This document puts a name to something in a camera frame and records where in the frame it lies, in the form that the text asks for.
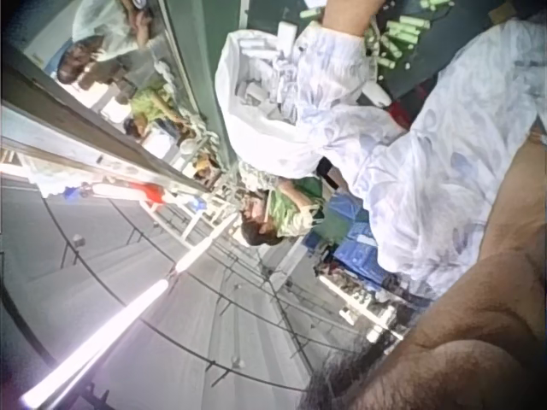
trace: blue container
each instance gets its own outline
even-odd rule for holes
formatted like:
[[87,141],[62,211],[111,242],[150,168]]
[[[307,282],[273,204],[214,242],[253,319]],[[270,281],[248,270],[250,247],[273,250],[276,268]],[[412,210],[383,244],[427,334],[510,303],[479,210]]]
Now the blue container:
[[351,239],[343,241],[334,257],[344,263],[354,274],[376,284],[382,284],[389,274],[378,264],[378,250],[374,246]]
[[374,239],[373,232],[370,229],[368,222],[354,222],[348,232],[348,239],[356,241],[359,235],[364,235],[365,237],[371,237]]
[[350,220],[355,220],[356,216],[362,210],[362,201],[353,196],[336,194],[329,201],[328,207]]

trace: skin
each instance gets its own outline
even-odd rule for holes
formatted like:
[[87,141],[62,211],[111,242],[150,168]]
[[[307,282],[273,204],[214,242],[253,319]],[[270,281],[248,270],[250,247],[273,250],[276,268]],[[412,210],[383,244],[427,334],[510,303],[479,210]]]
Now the skin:
[[[330,0],[324,26],[361,36],[381,4]],[[544,396],[546,165],[537,143],[517,152],[478,263],[356,386],[349,408],[530,408]]]

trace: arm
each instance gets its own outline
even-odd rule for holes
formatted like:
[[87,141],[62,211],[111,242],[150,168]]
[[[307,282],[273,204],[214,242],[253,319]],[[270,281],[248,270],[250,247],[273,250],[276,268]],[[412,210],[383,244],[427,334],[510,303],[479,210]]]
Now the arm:
[[134,30],[137,29],[137,10],[135,9],[135,6],[133,5],[133,2],[131,0],[120,0],[121,5],[123,8],[127,11],[127,20],[129,21],[129,26],[131,26]]
[[309,28],[297,71],[297,126],[359,197],[366,193],[359,172],[373,149],[403,132],[385,111],[356,104],[368,76],[362,35],[381,3],[330,0],[325,26]]
[[314,205],[313,201],[294,187],[294,184],[290,179],[283,179],[279,182],[277,188],[282,194],[288,196],[288,198],[297,205],[301,212],[303,208]]
[[182,119],[177,115],[177,113],[168,106],[168,104],[159,96],[159,94],[153,90],[149,91],[150,98],[154,105],[156,105],[166,117],[168,117],[172,122],[180,123]]
[[150,39],[149,25],[151,21],[151,17],[148,16],[144,11],[139,11],[137,13],[137,17],[135,18],[135,24],[137,27],[137,44],[140,49],[143,49]]

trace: blue crate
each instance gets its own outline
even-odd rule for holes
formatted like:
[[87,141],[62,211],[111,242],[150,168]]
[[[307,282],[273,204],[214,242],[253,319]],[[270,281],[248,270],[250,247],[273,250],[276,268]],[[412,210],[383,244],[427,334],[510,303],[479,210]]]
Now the blue crate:
[[303,239],[303,245],[309,250],[315,250],[320,242],[321,236],[313,231],[308,232],[308,234]]
[[353,196],[336,194],[328,203],[329,209],[337,214],[343,215],[350,220],[355,220],[362,210],[362,201]]
[[336,249],[334,257],[356,275],[376,284],[381,284],[389,274],[378,264],[378,250],[365,243],[346,239]]
[[354,222],[348,232],[348,239],[356,241],[359,235],[364,235],[365,237],[371,237],[374,239],[372,230],[370,229],[370,224],[368,222]]

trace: hand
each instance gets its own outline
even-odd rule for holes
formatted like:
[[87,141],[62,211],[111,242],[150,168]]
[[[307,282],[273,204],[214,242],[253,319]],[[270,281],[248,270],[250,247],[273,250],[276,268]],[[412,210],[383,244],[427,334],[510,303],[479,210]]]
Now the hand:
[[328,0],[323,27],[363,37],[385,0]]
[[137,28],[139,28],[139,27],[145,28],[151,22],[152,22],[152,17],[150,17],[146,12],[139,11],[137,13],[137,17],[135,18],[135,24],[136,24]]

